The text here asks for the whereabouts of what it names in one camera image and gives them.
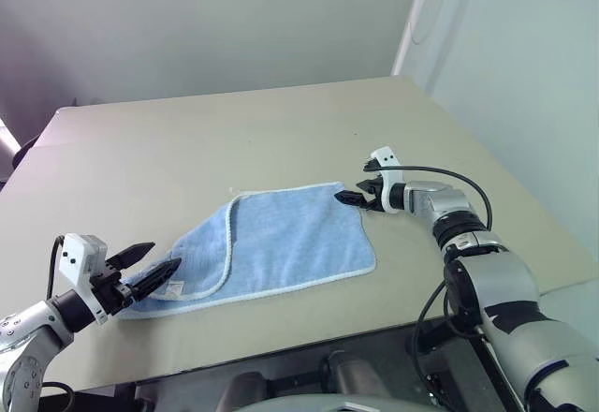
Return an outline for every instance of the gray wall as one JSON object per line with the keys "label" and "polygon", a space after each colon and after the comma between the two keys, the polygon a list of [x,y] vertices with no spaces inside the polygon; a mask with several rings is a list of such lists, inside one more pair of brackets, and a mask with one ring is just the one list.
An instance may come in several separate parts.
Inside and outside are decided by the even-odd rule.
{"label": "gray wall", "polygon": [[597,258],[597,0],[469,0],[456,26],[431,96]]}
{"label": "gray wall", "polygon": [[386,76],[412,0],[0,0],[0,117]]}

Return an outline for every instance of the table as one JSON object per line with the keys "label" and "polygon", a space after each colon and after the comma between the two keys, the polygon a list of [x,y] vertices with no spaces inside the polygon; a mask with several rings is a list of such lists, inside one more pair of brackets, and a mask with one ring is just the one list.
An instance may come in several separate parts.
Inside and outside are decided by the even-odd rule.
{"label": "table", "polygon": [[[94,234],[109,253],[155,241],[150,262],[239,191],[352,186],[386,144],[403,164],[479,182],[495,230],[541,290],[596,276],[591,257],[472,135],[410,81],[382,78],[60,110],[0,193],[2,309],[44,298],[58,234]],[[415,177],[438,179],[406,173]],[[481,201],[464,190],[482,218]],[[362,216],[374,272],[178,316],[93,324],[46,379],[87,389],[414,321],[442,279],[434,239],[403,213]],[[67,285],[57,278],[60,293]]]}

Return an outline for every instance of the black cable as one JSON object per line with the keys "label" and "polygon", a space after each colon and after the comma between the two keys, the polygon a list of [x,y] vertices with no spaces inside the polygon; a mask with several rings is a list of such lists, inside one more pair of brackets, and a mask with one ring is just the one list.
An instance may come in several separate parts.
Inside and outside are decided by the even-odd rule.
{"label": "black cable", "polygon": [[52,246],[52,252],[50,255],[50,272],[48,273],[48,289],[46,290],[46,300],[52,298],[52,290],[54,289],[54,271],[56,269],[56,256],[58,254],[58,247],[63,246],[65,243],[65,236],[58,236],[54,239],[54,245]]}
{"label": "black cable", "polygon": [[42,389],[44,387],[55,387],[57,389],[64,390],[68,402],[66,403],[66,406],[63,408],[63,410],[61,410],[61,412],[70,412],[71,410],[73,410],[73,405],[75,405],[75,392],[67,384],[64,384],[62,382],[44,382],[42,383],[41,387]]}
{"label": "black cable", "polygon": [[454,325],[451,322],[451,316],[449,315],[449,296],[447,295],[447,291],[445,296],[443,297],[443,317],[446,320],[447,326],[453,331],[454,334],[456,334],[458,337],[461,337],[462,339],[482,339],[484,337],[484,334],[479,334],[478,332],[474,333],[474,334],[468,334],[466,332],[462,332],[460,331],[458,328],[456,328],[456,325]]}
{"label": "black cable", "polygon": [[436,167],[424,167],[424,166],[386,166],[379,167],[376,169],[364,169],[364,171],[387,171],[387,170],[414,170],[414,171],[431,171],[433,173],[441,173],[443,175],[451,176],[453,178],[457,178],[460,181],[464,181],[468,185],[470,185],[480,197],[483,199],[485,203],[485,210],[487,211],[487,229],[490,231],[490,227],[493,225],[493,212],[490,207],[489,197],[482,189],[480,185],[472,181],[470,178],[460,175],[455,171],[445,170],[445,169],[437,169]]}
{"label": "black cable", "polygon": [[436,388],[436,386],[432,384],[432,382],[424,375],[422,367],[420,366],[420,361],[418,360],[418,337],[420,336],[420,328],[422,327],[422,322],[424,321],[426,314],[429,312],[429,309],[431,309],[431,306],[434,303],[435,299],[439,296],[439,294],[445,286],[445,281],[443,281],[439,286],[437,286],[437,288],[432,292],[431,296],[422,308],[422,312],[420,312],[420,315],[418,316],[418,320],[416,321],[416,325],[414,326],[414,334],[412,336],[412,363],[414,364],[416,374],[418,375],[422,383],[429,389],[429,391],[434,395],[434,397],[441,405],[444,405],[447,408],[447,410],[452,411],[454,409],[451,403],[444,396],[444,394],[441,393]]}

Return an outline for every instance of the blue towel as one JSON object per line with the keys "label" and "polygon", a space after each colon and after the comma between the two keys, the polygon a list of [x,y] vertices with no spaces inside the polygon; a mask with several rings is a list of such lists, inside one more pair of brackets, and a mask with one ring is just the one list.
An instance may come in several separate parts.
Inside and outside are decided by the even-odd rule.
{"label": "blue towel", "polygon": [[174,244],[166,258],[181,258],[179,269],[119,317],[168,316],[371,272],[359,211],[333,197],[340,190],[329,183],[233,199]]}

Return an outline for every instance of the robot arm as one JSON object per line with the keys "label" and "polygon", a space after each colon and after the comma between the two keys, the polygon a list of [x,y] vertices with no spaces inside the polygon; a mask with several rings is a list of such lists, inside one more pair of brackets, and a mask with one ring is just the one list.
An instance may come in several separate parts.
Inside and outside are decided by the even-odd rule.
{"label": "robot arm", "polygon": [[[388,147],[372,157],[366,171],[398,164]],[[383,176],[358,184],[375,195],[371,201],[348,191],[336,198],[369,210],[405,210],[429,226],[444,258],[451,309],[482,330],[527,410],[598,411],[596,346],[539,311],[528,267],[482,224],[465,195],[443,183],[386,183]]]}
{"label": "robot arm", "polygon": [[60,271],[74,288],[0,321],[0,412],[37,411],[46,368],[75,332],[94,321],[101,325],[170,278],[178,258],[156,265],[133,286],[120,281],[120,270],[152,247],[140,243],[106,260],[107,246],[95,236],[65,236]]}

